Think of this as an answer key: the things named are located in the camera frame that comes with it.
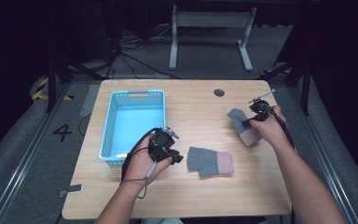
black cable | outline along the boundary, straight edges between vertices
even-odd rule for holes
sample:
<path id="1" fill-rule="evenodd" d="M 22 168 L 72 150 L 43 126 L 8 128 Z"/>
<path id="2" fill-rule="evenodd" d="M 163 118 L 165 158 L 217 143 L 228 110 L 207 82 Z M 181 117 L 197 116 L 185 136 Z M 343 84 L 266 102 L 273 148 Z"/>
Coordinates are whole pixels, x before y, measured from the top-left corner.
<path id="1" fill-rule="evenodd" d="M 126 183 L 126 182 L 143 181 L 143 180 L 146 180 L 144 195 L 142 195 L 142 196 L 137 196 L 137 198 L 143 199 L 144 197 L 146 197 L 146 193 L 147 193 L 147 182 L 148 182 L 148 180 L 149 180 L 148 177 L 145 177 L 145 178 L 142 178 L 142 179 L 127 179 L 127 180 L 122 180 L 119 185 L 121 185 L 122 183 Z"/>
<path id="2" fill-rule="evenodd" d="M 125 59 L 121 58 L 121 57 L 119 57 L 119 58 L 120 58 L 121 60 L 123 60 L 123 62 L 131 69 L 133 75 L 134 75 L 136 78 L 138 78 L 139 80 L 141 80 L 139 77 L 136 76 L 135 72 L 133 71 L 133 68 L 127 63 L 127 61 L 126 61 Z"/>
<path id="3" fill-rule="evenodd" d="M 144 139 L 145 139 L 148 135 L 150 135 L 152 132 L 156 132 L 156 131 L 159 131 L 159 130 L 161 130 L 161 129 L 160 129 L 160 128 L 153 128 L 153 129 L 151 129 L 150 131 L 148 131 L 147 133 L 145 133 L 144 136 L 142 136 L 142 137 L 138 140 L 138 142 L 136 142 L 136 144 L 133 146 L 133 148 L 132 148 L 131 151 L 130 151 L 130 155 L 132 155 L 132 153 L 133 153 L 133 151 L 136 149 L 136 147 L 138 147 L 138 145 L 141 144 L 141 142 L 144 141 Z"/>
<path id="4" fill-rule="evenodd" d="M 141 62 L 141 61 L 139 61 L 139 60 L 137 60 L 137 59 L 131 57 L 130 55 L 128 55 L 128 54 L 126 54 L 126 53 L 121 52 L 121 54 L 123 54 L 123 55 L 126 56 L 126 57 L 129 57 L 129 58 L 133 59 L 133 60 L 136 61 L 137 63 L 143 64 L 144 66 L 146 66 L 146 67 L 152 69 L 152 70 L 155 71 L 155 72 L 158 72 L 158 73 L 160 73 L 160 74 L 164 74 L 164 75 L 167 75 L 167 76 L 170 76 L 170 77 L 175 77 L 175 78 L 177 78 L 177 79 L 181 79 L 180 77 L 177 77 L 177 76 L 175 76 L 175 75 L 161 72 L 161 71 L 157 70 L 156 68 L 154 68 L 154 67 L 152 67 L 152 66 L 150 66 L 150 65 L 148 65 L 148 64 L 146 64 L 146 63 L 143 63 L 143 62 Z"/>
<path id="5" fill-rule="evenodd" d="M 157 36 L 151 36 L 150 40 L 147 40 L 147 41 L 143 41 L 137 35 L 134 35 L 136 37 L 131 38 L 132 34 L 125 34 L 127 39 L 125 41 L 121 41 L 121 43 L 120 43 L 121 49 L 123 49 L 124 51 L 135 51 L 135 50 L 144 49 L 144 48 L 146 48 L 147 46 L 149 46 L 151 44 L 158 43 L 159 41 L 161 41 L 163 39 L 167 39 L 165 36 L 162 36 L 162 35 L 164 35 L 171 28 L 172 27 L 170 26 L 169 28 L 167 28 L 167 29 L 163 30 L 162 32 L 160 32 Z M 130 44 L 130 43 L 136 43 L 136 46 L 134 48 L 123 47 L 124 44 Z"/>
<path id="6" fill-rule="evenodd" d="M 109 75 L 109 72 L 112 71 L 112 63 L 109 64 L 109 66 L 107 67 L 107 72 L 105 74 L 105 77 L 109 78 L 108 75 Z"/>
<path id="7" fill-rule="evenodd" d="M 108 67 L 112 63 L 113 63 L 113 60 L 109 60 L 107 63 L 101 64 L 101 65 L 98 65 L 95 67 L 90 67 L 88 69 L 93 72 L 99 72 L 99 71 L 104 70 L 104 68 Z M 83 74 L 83 72 L 78 69 L 69 68 L 69 71 L 71 71 L 72 74 Z"/>
<path id="8" fill-rule="evenodd" d="M 105 80 L 107 79 L 106 77 L 102 77 L 98 74 L 96 74 L 95 72 L 89 70 L 87 67 L 83 66 L 83 64 L 81 63 L 76 63 L 74 61 L 72 61 L 71 59 L 63 56 L 63 55 L 58 55 L 58 57 L 60 57 L 62 60 L 64 60 L 65 62 L 71 64 L 73 67 L 75 67 L 77 70 L 81 71 L 82 73 L 88 75 L 89 77 L 94 78 L 95 80 Z"/>
<path id="9" fill-rule="evenodd" d="M 138 153 L 139 151 L 141 150 L 145 150 L 145 149 L 149 149 L 149 147 L 142 147 L 142 148 L 139 148 L 138 150 L 136 150 L 134 153 L 131 154 L 131 156 L 135 155 L 136 153 Z"/>
<path id="10" fill-rule="evenodd" d="M 123 34 L 121 41 L 120 41 L 120 47 L 122 50 L 125 51 L 135 51 L 137 50 L 140 46 L 142 46 L 142 39 L 140 39 L 137 35 L 133 34 L 133 33 L 129 33 L 129 34 Z M 127 47 L 123 47 L 123 45 L 125 44 L 135 44 L 135 47 L 133 48 L 127 48 Z"/>
<path id="11" fill-rule="evenodd" d="M 272 115 L 275 117 L 275 119 L 278 121 L 278 123 L 280 124 L 281 128 L 283 129 L 284 134 L 286 135 L 287 139 L 289 140 L 289 143 L 292 147 L 295 147 L 295 143 L 293 141 L 292 136 L 289 133 L 289 130 L 286 127 L 286 123 L 281 119 L 281 117 L 279 117 L 274 110 L 271 109 L 271 107 L 269 106 L 264 106 L 264 108 Z"/>
<path id="12" fill-rule="evenodd" d="M 62 218 L 62 213 L 60 213 L 60 215 L 58 216 L 56 222 L 54 222 L 54 223 L 58 224 L 60 222 L 61 218 Z"/>
<path id="13" fill-rule="evenodd" d="M 84 120 L 86 117 L 90 116 L 90 115 L 91 115 L 91 114 L 88 114 L 87 116 L 85 116 L 85 117 L 79 122 L 79 125 L 77 126 L 77 130 L 78 130 L 79 133 L 80 133 L 81 135 L 83 135 L 83 136 L 85 136 L 85 134 L 80 131 L 80 125 L 81 125 L 81 123 L 83 122 L 83 120 Z"/>

light blue plastic basket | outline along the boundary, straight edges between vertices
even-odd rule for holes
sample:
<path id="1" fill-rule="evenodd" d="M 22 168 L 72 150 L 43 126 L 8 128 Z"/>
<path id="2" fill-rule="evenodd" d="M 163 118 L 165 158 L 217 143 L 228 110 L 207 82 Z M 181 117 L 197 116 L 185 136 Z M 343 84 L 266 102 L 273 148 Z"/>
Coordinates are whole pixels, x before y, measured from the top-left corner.
<path id="1" fill-rule="evenodd" d="M 163 90 L 114 91 L 106 115 L 100 158 L 120 166 L 136 142 L 152 128 L 165 127 Z"/>

wooden table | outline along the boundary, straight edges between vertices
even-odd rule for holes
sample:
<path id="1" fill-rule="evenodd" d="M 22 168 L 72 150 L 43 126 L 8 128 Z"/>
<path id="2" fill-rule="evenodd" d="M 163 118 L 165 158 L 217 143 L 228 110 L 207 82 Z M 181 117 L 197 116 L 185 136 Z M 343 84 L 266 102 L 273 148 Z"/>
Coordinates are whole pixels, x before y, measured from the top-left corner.
<path id="1" fill-rule="evenodd" d="M 290 214 L 291 203 L 275 153 L 265 141 L 246 147 L 227 113 L 234 107 L 248 118 L 248 101 L 270 91 L 265 81 L 243 80 L 107 80 L 101 85 L 71 185 L 83 192 L 68 194 L 62 215 L 67 219 L 96 218 L 120 181 L 121 169 L 99 158 L 110 93 L 118 90 L 165 91 L 166 122 L 180 136 L 172 148 L 184 156 L 161 173 L 136 201 L 132 217 L 222 217 Z M 225 95 L 215 96 L 213 91 Z M 276 102 L 272 94 L 265 99 Z M 230 152 L 233 175 L 200 178 L 188 171 L 190 147 Z"/>

number 4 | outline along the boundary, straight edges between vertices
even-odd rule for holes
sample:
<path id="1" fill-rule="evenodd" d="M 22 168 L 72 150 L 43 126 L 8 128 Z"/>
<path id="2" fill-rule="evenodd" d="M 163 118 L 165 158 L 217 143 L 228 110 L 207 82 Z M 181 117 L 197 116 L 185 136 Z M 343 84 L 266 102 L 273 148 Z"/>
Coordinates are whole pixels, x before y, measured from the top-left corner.
<path id="1" fill-rule="evenodd" d="M 69 128 L 69 125 L 64 124 L 64 125 L 62 125 L 61 128 L 59 128 L 59 129 L 57 129 L 56 131 L 54 131 L 53 134 L 62 134 L 61 142 L 63 142 L 63 140 L 65 139 L 65 136 L 66 136 L 67 134 L 72 133 L 72 132 L 68 132 L 68 128 Z"/>

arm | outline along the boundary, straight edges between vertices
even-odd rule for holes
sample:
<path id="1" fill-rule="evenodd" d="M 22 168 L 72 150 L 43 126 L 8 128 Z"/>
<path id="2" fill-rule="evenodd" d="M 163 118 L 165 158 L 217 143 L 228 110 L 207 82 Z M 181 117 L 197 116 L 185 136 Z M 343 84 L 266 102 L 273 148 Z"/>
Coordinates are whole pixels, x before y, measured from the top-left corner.
<path id="1" fill-rule="evenodd" d="M 281 109 L 273 107 L 285 121 Z M 273 116 L 263 122 L 251 120 L 273 147 L 293 208 L 301 223 L 345 223 L 333 195 L 296 153 Z"/>
<path id="2" fill-rule="evenodd" d="M 145 148 L 149 144 L 150 135 L 146 137 L 140 144 L 139 148 Z M 168 166 L 170 166 L 172 160 L 167 158 L 157 164 L 156 170 L 146 180 L 135 180 L 143 179 L 146 177 L 146 173 L 153 165 L 152 159 L 150 159 L 148 150 L 140 150 L 136 154 L 133 154 L 127 173 L 124 177 L 124 182 L 116 190 L 115 194 L 110 199 L 104 210 L 98 216 L 95 223 L 125 223 L 130 222 L 131 213 L 133 206 L 138 195 L 142 189 L 153 182 L 156 177 Z"/>

